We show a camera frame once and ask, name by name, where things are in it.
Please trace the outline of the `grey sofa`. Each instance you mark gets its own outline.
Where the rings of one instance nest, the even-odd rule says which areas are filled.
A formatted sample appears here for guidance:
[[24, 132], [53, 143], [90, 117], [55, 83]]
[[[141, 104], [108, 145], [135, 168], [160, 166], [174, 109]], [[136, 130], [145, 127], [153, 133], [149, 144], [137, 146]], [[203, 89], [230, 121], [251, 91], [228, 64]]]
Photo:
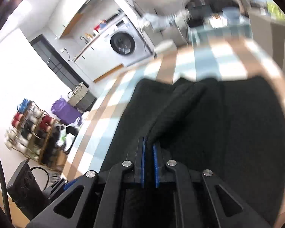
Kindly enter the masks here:
[[151, 42], [154, 53], [159, 54], [165, 51], [175, 51], [177, 47], [188, 44], [188, 40], [185, 39], [183, 35], [188, 27], [188, 24], [186, 27], [181, 29], [169, 27], [160, 31], [154, 31], [150, 26], [141, 29], [139, 25], [140, 19], [146, 13], [164, 16], [185, 11], [189, 14], [188, 10], [185, 9], [184, 0], [177, 0], [170, 3], [161, 4], [158, 8], [156, 8], [154, 3], [149, 1], [134, 0], [133, 5], [139, 17], [138, 29], [144, 36], [148, 37], [148, 41]]

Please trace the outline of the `checkered bed cover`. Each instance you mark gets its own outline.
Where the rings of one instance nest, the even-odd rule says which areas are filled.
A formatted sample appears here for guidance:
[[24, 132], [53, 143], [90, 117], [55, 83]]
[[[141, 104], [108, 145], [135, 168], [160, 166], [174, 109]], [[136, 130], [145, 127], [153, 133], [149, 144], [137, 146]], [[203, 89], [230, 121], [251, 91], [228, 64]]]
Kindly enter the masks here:
[[[254, 41], [246, 38], [211, 40], [208, 45], [187, 46], [159, 55], [147, 63], [137, 63], [109, 76], [68, 155], [63, 176], [68, 180], [93, 168], [100, 169], [122, 112], [142, 78], [172, 84], [180, 77], [198, 80], [216, 77], [221, 80], [246, 79], [262, 75], [278, 93], [285, 113], [285, 73]], [[285, 194], [275, 227], [285, 224]]]

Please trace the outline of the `blue plastic bowl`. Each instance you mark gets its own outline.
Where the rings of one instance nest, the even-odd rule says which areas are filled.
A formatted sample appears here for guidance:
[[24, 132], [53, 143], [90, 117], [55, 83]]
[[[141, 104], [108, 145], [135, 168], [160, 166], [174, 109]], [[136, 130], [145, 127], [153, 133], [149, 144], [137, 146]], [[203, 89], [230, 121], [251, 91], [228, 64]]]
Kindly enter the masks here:
[[228, 23], [240, 22], [240, 10], [236, 7], [226, 7], [222, 9], [223, 16], [227, 19]]

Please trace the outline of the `purple bag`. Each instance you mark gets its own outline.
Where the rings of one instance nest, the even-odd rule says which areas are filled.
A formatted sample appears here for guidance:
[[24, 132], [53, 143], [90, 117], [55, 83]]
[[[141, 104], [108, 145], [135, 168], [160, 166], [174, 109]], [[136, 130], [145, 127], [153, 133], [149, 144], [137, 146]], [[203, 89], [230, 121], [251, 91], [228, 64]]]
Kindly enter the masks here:
[[77, 118], [81, 117], [81, 113], [63, 97], [60, 97], [53, 103], [51, 112], [56, 115], [64, 125], [74, 123]]

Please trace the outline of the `green toy on shelf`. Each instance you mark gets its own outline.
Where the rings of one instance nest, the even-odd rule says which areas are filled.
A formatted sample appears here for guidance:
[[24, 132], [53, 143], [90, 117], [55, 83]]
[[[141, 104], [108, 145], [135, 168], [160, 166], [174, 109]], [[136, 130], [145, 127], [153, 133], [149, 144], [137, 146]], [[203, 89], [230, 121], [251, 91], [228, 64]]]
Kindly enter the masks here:
[[271, 17], [278, 21], [285, 21], [285, 14], [275, 2], [267, 2], [267, 9]]

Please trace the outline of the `woven basket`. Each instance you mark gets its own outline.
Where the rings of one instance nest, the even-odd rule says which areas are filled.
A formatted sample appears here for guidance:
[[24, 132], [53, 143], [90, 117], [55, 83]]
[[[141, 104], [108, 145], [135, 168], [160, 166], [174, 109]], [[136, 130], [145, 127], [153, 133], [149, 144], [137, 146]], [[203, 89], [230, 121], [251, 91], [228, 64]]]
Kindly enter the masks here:
[[90, 92], [84, 83], [74, 85], [68, 93], [68, 104], [80, 112], [90, 111], [97, 98]]

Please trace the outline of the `black knitted sweater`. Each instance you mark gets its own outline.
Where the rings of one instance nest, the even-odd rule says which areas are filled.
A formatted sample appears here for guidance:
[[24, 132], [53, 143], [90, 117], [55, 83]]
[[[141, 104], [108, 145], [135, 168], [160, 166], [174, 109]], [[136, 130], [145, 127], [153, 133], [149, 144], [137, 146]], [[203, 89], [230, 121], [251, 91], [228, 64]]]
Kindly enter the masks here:
[[263, 77], [136, 84], [101, 166], [109, 170], [146, 139], [189, 169], [210, 169], [270, 225], [285, 187], [285, 116]]

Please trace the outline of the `teal checkered side table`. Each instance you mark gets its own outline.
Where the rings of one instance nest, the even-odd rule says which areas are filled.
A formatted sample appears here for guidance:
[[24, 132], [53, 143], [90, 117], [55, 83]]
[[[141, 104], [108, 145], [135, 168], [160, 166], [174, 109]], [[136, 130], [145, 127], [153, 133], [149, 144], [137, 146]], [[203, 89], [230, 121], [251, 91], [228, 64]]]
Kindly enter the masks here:
[[213, 28], [211, 24], [204, 24], [199, 27], [188, 27], [188, 38], [192, 45], [209, 44], [211, 40], [225, 38], [253, 38], [250, 20], [247, 17], [240, 17], [237, 21], [225, 19], [226, 26]]

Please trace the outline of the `white washing machine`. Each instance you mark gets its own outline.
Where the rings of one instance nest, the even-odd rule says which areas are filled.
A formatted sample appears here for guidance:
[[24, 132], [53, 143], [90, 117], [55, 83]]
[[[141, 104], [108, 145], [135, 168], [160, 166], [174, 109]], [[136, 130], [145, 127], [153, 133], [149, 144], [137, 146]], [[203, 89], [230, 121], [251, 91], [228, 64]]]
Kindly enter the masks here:
[[102, 33], [106, 55], [124, 66], [152, 56], [152, 50], [127, 16], [119, 17]]

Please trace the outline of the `black handbag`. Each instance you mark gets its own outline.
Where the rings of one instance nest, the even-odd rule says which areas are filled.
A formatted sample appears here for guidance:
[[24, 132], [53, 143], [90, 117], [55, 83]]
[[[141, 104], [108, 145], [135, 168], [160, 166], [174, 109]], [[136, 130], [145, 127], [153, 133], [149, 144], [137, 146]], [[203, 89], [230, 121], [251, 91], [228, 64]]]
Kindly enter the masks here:
[[68, 183], [66, 179], [59, 178], [42, 190], [33, 175], [34, 169], [41, 169], [41, 167], [31, 168], [29, 159], [22, 161], [6, 187], [12, 201], [29, 220], [35, 218], [57, 199], [64, 192], [64, 185]]

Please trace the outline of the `light blue clothes pile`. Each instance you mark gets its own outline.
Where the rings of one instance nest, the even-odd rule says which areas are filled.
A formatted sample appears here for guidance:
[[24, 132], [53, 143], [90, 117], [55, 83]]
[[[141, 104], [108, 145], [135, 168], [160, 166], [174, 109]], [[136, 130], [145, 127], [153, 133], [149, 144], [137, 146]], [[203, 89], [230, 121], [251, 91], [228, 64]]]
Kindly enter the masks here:
[[169, 27], [176, 27], [181, 29], [186, 27], [189, 20], [189, 14], [185, 11], [180, 11], [177, 14], [170, 15], [157, 15], [152, 13], [146, 13], [139, 21], [141, 29], [151, 27], [154, 31], [165, 30]]

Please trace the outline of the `wooden shoe rack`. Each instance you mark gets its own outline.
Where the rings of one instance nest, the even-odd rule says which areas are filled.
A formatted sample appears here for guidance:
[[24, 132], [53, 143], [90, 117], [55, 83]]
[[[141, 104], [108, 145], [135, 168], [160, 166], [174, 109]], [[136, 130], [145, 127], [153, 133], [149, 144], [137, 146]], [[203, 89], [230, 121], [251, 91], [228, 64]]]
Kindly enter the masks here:
[[60, 127], [57, 119], [35, 102], [24, 99], [6, 131], [5, 145], [42, 165], [54, 167], [61, 151], [57, 145]]

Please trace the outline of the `black jacket pile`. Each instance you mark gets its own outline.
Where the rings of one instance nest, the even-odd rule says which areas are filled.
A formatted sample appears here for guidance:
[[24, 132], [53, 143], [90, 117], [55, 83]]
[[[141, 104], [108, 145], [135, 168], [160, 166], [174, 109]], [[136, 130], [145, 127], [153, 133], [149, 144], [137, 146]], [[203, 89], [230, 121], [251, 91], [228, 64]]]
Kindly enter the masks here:
[[215, 13], [222, 13], [228, 7], [239, 9], [239, 4], [235, 0], [189, 0], [185, 9], [189, 11], [190, 28], [199, 27], [204, 24], [204, 19]]

